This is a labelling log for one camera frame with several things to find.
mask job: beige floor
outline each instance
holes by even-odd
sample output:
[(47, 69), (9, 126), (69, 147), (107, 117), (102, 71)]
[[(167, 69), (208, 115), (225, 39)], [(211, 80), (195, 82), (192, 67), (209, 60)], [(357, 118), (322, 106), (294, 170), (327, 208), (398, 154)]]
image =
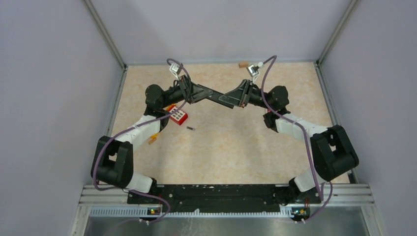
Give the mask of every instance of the beige floor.
[[(185, 68), (193, 82), (220, 92), (230, 91), (242, 79), (248, 79), (246, 70), (237, 64), (193, 64)], [(167, 65), (130, 66), (113, 134), (141, 117), (147, 86), (158, 84), (167, 89), (173, 78)], [(287, 108), (293, 114), (331, 125), (313, 63), (276, 63), (265, 90), (275, 85), (287, 87)], [(165, 184), (259, 184), (288, 183), (308, 168), (304, 143), (267, 129), (262, 118), (265, 110), (260, 107), (230, 109), (204, 100), (187, 104), (183, 110), (189, 118), (182, 126), (171, 121), (153, 144), (144, 143), (136, 150), (136, 172)], [(347, 175), (333, 182), (347, 183)]]

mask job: red box with white squares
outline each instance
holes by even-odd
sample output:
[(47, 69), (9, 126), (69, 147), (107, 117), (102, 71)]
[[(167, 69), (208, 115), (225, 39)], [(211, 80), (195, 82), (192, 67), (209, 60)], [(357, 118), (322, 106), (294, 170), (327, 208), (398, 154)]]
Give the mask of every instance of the red box with white squares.
[[(178, 110), (178, 107), (176, 107), (175, 105), (171, 105), (168, 107), (167, 111), (169, 112), (173, 112)], [(177, 123), (178, 125), (182, 125), (182, 123), (184, 123), (184, 121), (188, 118), (188, 114), (186, 112), (184, 112), (183, 110), (179, 110), (178, 112), (176, 112), (175, 114), (170, 116), (170, 119)]]

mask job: black mounting bracket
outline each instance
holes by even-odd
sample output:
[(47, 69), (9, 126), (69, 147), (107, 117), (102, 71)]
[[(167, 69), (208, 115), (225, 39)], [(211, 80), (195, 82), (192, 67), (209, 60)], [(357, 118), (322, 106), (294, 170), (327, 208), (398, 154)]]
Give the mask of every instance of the black mounting bracket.
[[(275, 184), (164, 184), (154, 180), (149, 194), (165, 199), (171, 212), (236, 213), (236, 212), (279, 212), (280, 205), (303, 204), (305, 199), (318, 204), (315, 189), (303, 193), (303, 199), (283, 201), (289, 186)], [(128, 204), (160, 204), (156, 199), (129, 192)]]

